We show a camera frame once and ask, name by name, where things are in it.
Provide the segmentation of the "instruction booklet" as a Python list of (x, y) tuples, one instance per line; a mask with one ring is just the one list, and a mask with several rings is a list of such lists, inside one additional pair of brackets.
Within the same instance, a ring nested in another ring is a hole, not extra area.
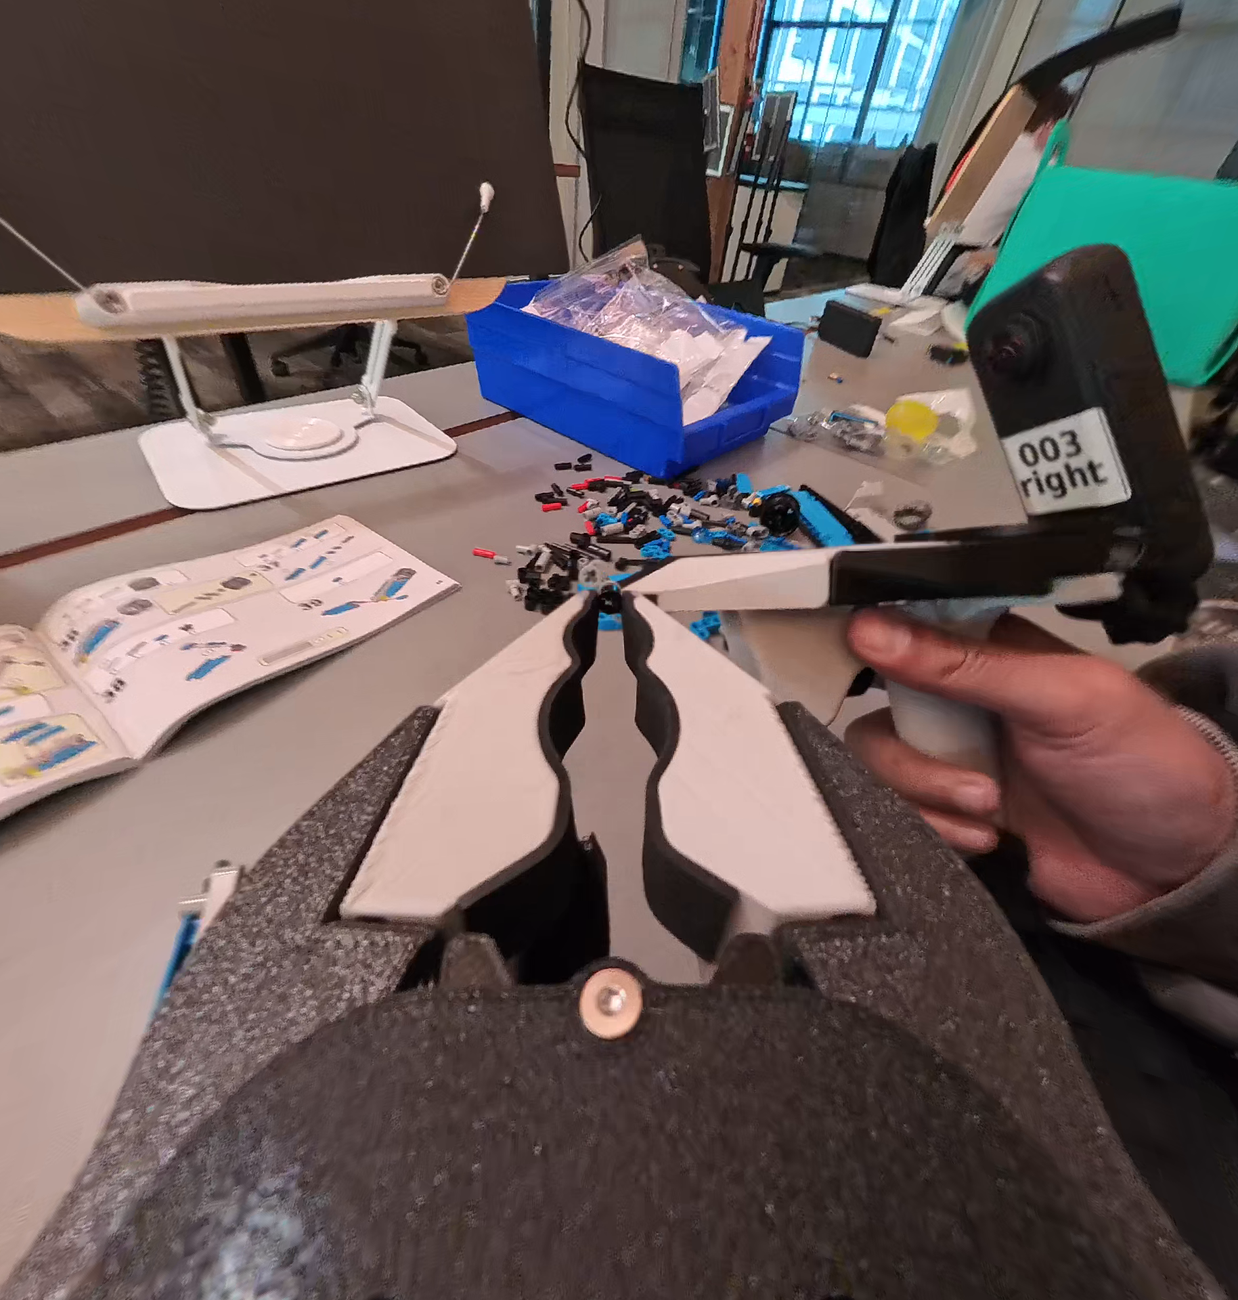
[(461, 584), (348, 516), (79, 588), (0, 626), (0, 822), (140, 767), (190, 721)]

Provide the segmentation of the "black jacket on chair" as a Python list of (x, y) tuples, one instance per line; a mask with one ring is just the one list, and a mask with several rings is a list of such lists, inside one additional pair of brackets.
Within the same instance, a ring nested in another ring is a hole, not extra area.
[(935, 141), (908, 146), (886, 187), (882, 218), (867, 259), (871, 285), (902, 287), (925, 248), (925, 222), (937, 157)]

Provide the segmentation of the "tilted wooden board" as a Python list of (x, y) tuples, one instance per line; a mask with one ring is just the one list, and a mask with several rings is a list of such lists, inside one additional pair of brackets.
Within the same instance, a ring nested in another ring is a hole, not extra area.
[(958, 234), (1035, 115), (1035, 96), (1017, 81), (979, 129), (924, 225), (929, 240)]

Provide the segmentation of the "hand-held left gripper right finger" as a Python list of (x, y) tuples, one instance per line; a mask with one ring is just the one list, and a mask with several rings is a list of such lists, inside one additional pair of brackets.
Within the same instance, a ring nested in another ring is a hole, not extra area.
[(654, 756), (642, 875), (660, 924), (715, 963), (737, 935), (874, 917), (875, 895), (772, 693), (642, 595), (625, 596), (625, 651)]

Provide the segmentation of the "white laptop stand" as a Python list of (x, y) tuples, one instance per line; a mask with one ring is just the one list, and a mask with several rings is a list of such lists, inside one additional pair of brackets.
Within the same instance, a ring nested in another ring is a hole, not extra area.
[[(183, 417), (149, 425), (140, 452), (164, 498), (188, 512), (217, 511), (431, 463), (454, 442), (396, 398), (382, 396), (397, 324), (405, 310), (443, 314), (451, 280), (439, 272), (329, 282), (96, 283), (75, 297), (79, 318), (138, 337), (156, 333)], [(351, 316), (371, 324), (364, 375), (348, 397), (210, 413), (195, 401), (175, 337), (188, 324), (287, 326), (297, 317)]]

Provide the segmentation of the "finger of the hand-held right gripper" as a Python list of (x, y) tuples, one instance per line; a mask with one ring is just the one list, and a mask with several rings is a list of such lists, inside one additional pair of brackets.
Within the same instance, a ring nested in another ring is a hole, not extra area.
[(966, 528), (924, 540), (669, 559), (623, 586), (666, 611), (810, 611), (1032, 596), (1032, 531)]

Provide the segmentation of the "small black box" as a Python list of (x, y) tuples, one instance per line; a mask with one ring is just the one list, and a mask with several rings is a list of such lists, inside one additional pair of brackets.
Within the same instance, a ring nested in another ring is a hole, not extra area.
[(871, 356), (883, 318), (849, 301), (832, 297), (817, 321), (821, 343), (860, 360)]

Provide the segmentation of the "grey desk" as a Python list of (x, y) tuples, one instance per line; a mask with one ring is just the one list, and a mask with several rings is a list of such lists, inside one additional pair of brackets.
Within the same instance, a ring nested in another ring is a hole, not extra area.
[(597, 849), (546, 935), (341, 918), (438, 708), (241, 878), (0, 1297), (1238, 1297), (1238, 1132), (1161, 1174), (1141, 987), (1034, 962), (998, 899), (778, 702), (876, 901), (600, 958)]

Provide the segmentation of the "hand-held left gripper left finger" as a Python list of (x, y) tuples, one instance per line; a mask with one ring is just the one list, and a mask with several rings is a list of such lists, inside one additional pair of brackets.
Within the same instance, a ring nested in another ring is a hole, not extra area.
[(562, 918), (581, 879), (564, 757), (585, 725), (591, 666), (584, 593), (440, 699), (341, 918), (461, 924), (511, 956)]

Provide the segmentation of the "pile of toy brick parts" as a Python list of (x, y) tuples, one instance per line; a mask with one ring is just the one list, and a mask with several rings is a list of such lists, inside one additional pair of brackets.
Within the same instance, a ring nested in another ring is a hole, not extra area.
[(574, 596), (633, 585), (677, 558), (783, 554), (810, 547), (894, 545), (932, 538), (933, 507), (893, 500), (866, 481), (847, 504), (809, 484), (763, 484), (744, 471), (660, 480), (641, 470), (547, 485), (531, 497), (536, 523), (512, 528), (480, 521), (469, 554), (497, 574), (516, 610), (545, 618)]

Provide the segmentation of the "clear plastic bag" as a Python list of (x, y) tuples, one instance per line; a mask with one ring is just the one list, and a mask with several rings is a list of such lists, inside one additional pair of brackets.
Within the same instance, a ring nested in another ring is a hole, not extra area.
[(549, 282), (526, 312), (673, 364), (684, 425), (714, 416), (771, 343), (711, 317), (652, 268), (641, 237)]

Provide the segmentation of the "person's right hand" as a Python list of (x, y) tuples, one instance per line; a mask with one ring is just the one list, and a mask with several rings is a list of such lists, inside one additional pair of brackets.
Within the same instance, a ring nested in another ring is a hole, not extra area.
[(1020, 838), (1034, 895), (1066, 921), (1155, 902), (1233, 842), (1230, 761), (1118, 664), (1013, 615), (970, 641), (868, 610), (848, 641), (889, 684), (997, 719), (998, 777), (922, 754), (886, 710), (857, 719), (845, 741), (956, 852), (988, 853), (1001, 832)]

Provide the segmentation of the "green sheet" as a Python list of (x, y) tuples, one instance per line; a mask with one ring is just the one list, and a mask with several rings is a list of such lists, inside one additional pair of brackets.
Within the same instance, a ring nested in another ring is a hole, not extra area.
[(1126, 253), (1168, 381), (1210, 383), (1238, 351), (1238, 180), (1069, 165), (1051, 133), (966, 325), (997, 295), (1086, 247)]

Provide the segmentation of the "blue grey brick assembly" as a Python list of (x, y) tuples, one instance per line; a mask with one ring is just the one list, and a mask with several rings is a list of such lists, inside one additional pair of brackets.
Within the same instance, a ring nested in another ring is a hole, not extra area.
[(232, 864), (228, 860), (220, 861), (205, 879), (202, 888), (194, 897), (179, 903), (179, 917), (172, 951), (163, 981), (159, 985), (153, 1010), (150, 1012), (152, 1018), (163, 1008), (172, 983), (183, 967), (186, 967), (203, 933), (236, 893), (244, 870), (241, 864)]

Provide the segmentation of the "yellow round object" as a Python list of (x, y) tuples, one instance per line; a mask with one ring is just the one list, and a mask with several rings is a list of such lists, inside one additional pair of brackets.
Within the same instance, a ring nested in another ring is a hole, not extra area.
[(940, 415), (925, 401), (899, 398), (886, 412), (885, 451), (891, 459), (920, 459), (937, 444)]

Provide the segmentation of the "clear bag with parts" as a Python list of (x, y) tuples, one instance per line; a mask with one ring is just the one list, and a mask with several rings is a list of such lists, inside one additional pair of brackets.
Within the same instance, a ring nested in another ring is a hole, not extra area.
[(920, 459), (899, 461), (886, 455), (885, 420), (887, 409), (880, 410), (867, 404), (853, 404), (847, 409), (824, 408), (805, 415), (790, 415), (780, 420), (776, 428), (783, 435), (799, 442), (826, 443), (863, 456), (924, 466), (944, 466), (977, 454), (979, 447), (974, 432), (975, 405), (967, 390), (920, 391), (899, 398), (905, 397), (929, 404), (941, 419), (941, 427), (936, 435), (936, 447)]

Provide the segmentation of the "blue storage bin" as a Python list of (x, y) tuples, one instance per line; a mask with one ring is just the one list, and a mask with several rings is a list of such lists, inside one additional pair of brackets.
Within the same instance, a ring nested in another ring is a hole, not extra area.
[(661, 480), (763, 439), (792, 413), (799, 329), (708, 303), (708, 317), (768, 344), (713, 416), (685, 425), (673, 364), (527, 313), (543, 286), (509, 283), (465, 318), (486, 401)]

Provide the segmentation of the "large black panel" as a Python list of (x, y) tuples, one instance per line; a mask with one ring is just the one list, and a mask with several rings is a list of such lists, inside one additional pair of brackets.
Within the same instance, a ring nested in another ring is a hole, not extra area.
[(568, 268), (530, 3), (0, 1), (0, 294)]

